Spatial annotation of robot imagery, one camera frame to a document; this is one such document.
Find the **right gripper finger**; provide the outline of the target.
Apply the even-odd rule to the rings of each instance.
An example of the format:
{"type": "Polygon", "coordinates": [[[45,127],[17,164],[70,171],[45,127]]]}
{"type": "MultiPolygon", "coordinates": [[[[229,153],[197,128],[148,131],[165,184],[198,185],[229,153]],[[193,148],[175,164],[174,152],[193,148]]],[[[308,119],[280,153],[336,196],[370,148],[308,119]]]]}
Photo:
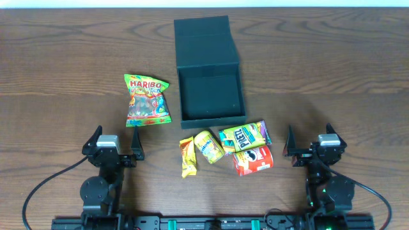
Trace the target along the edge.
{"type": "Polygon", "coordinates": [[[340,137],[340,135],[334,130],[334,128],[332,127],[332,125],[330,123],[326,124],[326,131],[327,134],[336,134],[338,139],[340,140],[340,142],[343,142],[343,139],[340,137]]]}
{"type": "Polygon", "coordinates": [[[289,125],[288,126],[288,136],[287,136],[287,140],[286,140],[286,144],[284,146],[284,149],[289,150],[289,149],[295,149],[295,148],[296,148],[295,136],[294,136],[294,133],[293,133],[292,126],[289,125]]]}

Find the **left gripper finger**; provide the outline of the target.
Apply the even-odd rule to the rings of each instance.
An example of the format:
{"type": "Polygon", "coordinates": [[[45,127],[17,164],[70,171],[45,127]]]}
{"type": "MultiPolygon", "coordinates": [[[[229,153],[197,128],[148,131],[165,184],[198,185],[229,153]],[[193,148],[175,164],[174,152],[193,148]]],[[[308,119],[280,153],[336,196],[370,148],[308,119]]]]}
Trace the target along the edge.
{"type": "Polygon", "coordinates": [[[93,146],[96,146],[97,140],[101,136],[101,134],[102,134],[102,126],[98,125],[93,135],[87,140],[87,142],[84,144],[83,147],[91,148],[93,146]]]}
{"type": "Polygon", "coordinates": [[[138,132],[138,127],[134,127],[134,132],[132,136],[132,143],[131,143],[131,150],[133,153],[144,153],[143,147],[141,146],[140,138],[139,138],[139,132],[138,132]]]}

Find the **green Haribo gummy bag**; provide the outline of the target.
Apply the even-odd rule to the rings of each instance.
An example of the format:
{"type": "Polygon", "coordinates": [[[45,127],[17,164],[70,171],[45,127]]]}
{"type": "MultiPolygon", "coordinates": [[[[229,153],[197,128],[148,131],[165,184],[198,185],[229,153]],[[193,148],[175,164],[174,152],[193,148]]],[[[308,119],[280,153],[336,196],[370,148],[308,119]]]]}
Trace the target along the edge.
{"type": "Polygon", "coordinates": [[[126,127],[143,127],[172,122],[163,92],[167,82],[144,75],[125,74],[130,93],[126,127]]]}

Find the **red Pringles can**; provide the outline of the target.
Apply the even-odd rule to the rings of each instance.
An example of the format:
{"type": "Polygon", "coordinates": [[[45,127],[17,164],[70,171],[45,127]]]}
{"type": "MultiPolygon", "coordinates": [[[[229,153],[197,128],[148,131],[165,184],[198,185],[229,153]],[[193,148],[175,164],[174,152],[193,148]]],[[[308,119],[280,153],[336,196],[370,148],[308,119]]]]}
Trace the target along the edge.
{"type": "Polygon", "coordinates": [[[245,176],[274,166],[273,156],[267,145],[235,153],[233,162],[239,176],[245,176]]]}

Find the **green Pretz snack box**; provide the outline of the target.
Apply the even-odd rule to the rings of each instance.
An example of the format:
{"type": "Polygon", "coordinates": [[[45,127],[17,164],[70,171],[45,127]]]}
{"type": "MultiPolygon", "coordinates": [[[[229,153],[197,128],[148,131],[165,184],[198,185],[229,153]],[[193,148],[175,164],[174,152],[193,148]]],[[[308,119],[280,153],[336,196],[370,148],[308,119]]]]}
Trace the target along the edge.
{"type": "Polygon", "coordinates": [[[225,155],[272,144],[264,120],[223,129],[219,137],[225,155]]]}

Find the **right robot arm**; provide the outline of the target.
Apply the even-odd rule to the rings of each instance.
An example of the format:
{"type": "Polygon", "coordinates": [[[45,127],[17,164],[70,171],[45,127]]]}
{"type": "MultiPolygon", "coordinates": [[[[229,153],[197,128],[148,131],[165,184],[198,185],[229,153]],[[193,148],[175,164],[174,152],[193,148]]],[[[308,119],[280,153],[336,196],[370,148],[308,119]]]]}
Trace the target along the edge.
{"type": "Polygon", "coordinates": [[[352,209],[355,185],[330,171],[330,166],[340,161],[346,147],[346,142],[329,123],[326,132],[320,134],[308,148],[298,148],[293,129],[288,128],[283,155],[292,158],[293,167],[305,167],[307,170],[306,192],[312,218],[342,215],[352,209]]]}

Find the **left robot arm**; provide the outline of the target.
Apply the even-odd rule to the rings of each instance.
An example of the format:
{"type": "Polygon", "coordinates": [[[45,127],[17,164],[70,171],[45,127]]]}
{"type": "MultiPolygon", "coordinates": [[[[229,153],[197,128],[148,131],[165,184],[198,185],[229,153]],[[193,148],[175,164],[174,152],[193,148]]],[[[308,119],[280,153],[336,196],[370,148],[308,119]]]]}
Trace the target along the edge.
{"type": "Polygon", "coordinates": [[[124,180],[124,170],[133,168],[144,160],[144,151],[139,139],[138,128],[134,128],[131,154],[122,154],[117,135],[104,135],[98,126],[94,134],[82,147],[82,154],[95,167],[98,176],[88,178],[80,189],[83,214],[108,217],[117,214],[124,180]]]}

